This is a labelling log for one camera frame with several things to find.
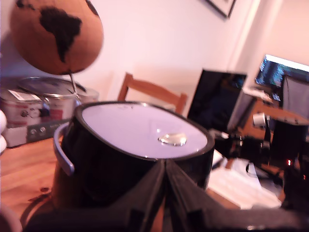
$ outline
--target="wooden chair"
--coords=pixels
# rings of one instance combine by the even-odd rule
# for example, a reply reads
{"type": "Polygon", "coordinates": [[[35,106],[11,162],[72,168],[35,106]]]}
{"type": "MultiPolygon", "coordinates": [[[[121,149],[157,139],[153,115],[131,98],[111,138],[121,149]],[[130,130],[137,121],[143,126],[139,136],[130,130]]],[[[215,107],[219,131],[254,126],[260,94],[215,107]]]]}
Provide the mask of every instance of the wooden chair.
{"type": "Polygon", "coordinates": [[[152,84],[150,82],[133,79],[132,74],[126,73],[123,85],[121,87],[118,101],[125,101],[128,88],[135,89],[139,92],[145,93],[149,96],[160,99],[164,102],[173,104],[176,106],[175,112],[182,114],[184,106],[187,101],[187,95],[182,93],[180,96],[170,92],[169,90],[152,84]]]}

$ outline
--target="globe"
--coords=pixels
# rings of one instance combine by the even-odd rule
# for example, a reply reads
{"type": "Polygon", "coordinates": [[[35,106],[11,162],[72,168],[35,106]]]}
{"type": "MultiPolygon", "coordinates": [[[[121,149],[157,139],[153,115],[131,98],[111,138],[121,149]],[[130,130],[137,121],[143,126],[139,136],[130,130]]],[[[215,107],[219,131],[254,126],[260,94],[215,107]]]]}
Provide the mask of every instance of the globe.
{"type": "Polygon", "coordinates": [[[17,0],[10,27],[19,54],[50,74],[86,69],[103,44],[102,22],[89,0],[17,0]]]}

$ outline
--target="pot label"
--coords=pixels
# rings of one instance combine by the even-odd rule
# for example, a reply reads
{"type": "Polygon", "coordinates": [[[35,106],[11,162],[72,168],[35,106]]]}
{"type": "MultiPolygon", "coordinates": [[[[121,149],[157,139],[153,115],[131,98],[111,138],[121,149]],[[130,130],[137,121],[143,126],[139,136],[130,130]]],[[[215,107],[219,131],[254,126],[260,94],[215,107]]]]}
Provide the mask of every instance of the pot label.
{"type": "Polygon", "coordinates": [[[50,118],[52,120],[61,120],[62,116],[63,116],[63,110],[55,110],[55,109],[50,110],[50,118]]]}
{"type": "Polygon", "coordinates": [[[41,122],[37,117],[42,107],[41,103],[6,103],[2,102],[2,111],[8,121],[8,128],[15,128],[26,125],[35,125],[41,122]]]}
{"type": "Polygon", "coordinates": [[[13,90],[9,90],[10,93],[14,97],[16,97],[19,101],[29,101],[29,100],[41,100],[37,95],[29,94],[29,93],[21,93],[13,90]]]}

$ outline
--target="pot handle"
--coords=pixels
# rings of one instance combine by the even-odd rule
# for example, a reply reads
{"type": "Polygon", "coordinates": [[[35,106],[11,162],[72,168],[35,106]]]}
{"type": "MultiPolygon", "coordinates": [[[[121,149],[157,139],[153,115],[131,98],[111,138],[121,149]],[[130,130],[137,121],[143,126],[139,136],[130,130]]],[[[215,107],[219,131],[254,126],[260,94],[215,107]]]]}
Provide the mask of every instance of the pot handle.
{"type": "Polygon", "coordinates": [[[55,133],[54,133],[54,151],[57,157],[57,160],[60,164],[60,167],[63,171],[68,175],[72,176],[74,174],[75,168],[74,164],[69,160],[66,154],[63,152],[61,145],[59,143],[59,138],[64,134],[65,130],[67,129],[69,122],[60,125],[55,133]]]}
{"type": "Polygon", "coordinates": [[[43,102],[43,108],[39,109],[40,117],[50,116],[50,102],[49,102],[48,98],[40,97],[40,99],[43,102]]]}

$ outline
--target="black monitor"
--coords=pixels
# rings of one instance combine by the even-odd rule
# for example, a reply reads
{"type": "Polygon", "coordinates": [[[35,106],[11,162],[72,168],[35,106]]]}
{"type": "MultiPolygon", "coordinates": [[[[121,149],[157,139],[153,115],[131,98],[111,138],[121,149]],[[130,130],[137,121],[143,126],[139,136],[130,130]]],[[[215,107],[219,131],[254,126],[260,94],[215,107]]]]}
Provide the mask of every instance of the black monitor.
{"type": "Polygon", "coordinates": [[[299,80],[309,81],[309,66],[265,55],[255,81],[257,84],[268,86],[274,92],[277,92],[277,89],[281,89],[285,74],[299,80]]]}
{"type": "Polygon", "coordinates": [[[246,75],[203,70],[188,119],[206,129],[228,132],[227,125],[246,75]]]}

